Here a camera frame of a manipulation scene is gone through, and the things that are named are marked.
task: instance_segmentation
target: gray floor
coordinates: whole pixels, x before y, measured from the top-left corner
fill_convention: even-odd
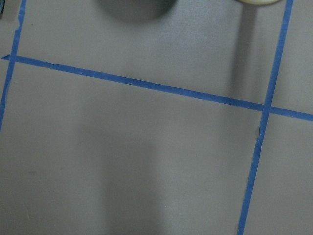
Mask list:
[[[0,19],[1,57],[20,3]],[[264,103],[284,0],[157,3],[27,0],[18,55]],[[294,2],[273,100],[311,114],[312,7]],[[0,234],[235,235],[261,114],[16,63]],[[312,134],[310,121],[270,115],[245,235],[312,234]]]

